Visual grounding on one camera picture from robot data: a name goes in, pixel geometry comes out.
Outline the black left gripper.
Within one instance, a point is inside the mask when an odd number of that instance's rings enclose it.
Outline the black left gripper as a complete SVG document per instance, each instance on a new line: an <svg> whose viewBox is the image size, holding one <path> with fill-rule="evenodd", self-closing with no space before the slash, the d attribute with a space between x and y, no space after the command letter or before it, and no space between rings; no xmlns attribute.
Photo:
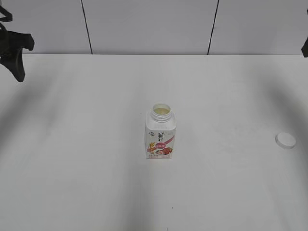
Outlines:
<svg viewBox="0 0 308 231"><path fill-rule="evenodd" d="M31 34L0 31L0 63L5 66L18 82L25 79L23 49L32 51L34 40Z"/></svg>

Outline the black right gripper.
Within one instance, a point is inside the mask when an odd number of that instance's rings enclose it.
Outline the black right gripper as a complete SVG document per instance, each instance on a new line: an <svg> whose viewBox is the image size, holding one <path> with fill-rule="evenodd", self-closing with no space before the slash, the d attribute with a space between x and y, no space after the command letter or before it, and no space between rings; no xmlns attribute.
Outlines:
<svg viewBox="0 0 308 231"><path fill-rule="evenodd" d="M302 54L305 58L308 58L308 38L306 39L303 47L301 48Z"/></svg>

